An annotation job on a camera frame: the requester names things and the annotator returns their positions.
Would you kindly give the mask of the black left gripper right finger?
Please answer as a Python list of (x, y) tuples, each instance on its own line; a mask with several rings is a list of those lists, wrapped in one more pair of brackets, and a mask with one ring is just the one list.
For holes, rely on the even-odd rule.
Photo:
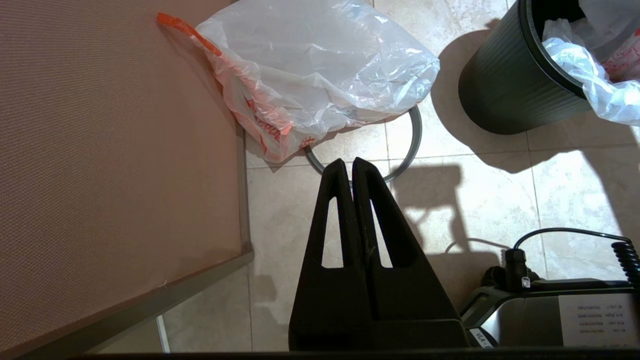
[(356, 158), (352, 186), (375, 348), (468, 347), (460, 316), (377, 167)]

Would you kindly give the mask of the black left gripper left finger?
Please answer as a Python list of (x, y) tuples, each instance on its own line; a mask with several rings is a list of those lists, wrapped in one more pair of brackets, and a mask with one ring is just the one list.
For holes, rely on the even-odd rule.
[[(322, 265), (329, 204), (337, 203), (341, 268)], [(289, 321), (291, 351), (361, 351), (369, 344), (371, 306), (361, 232), (343, 160), (325, 168), (318, 188), (294, 305)]]

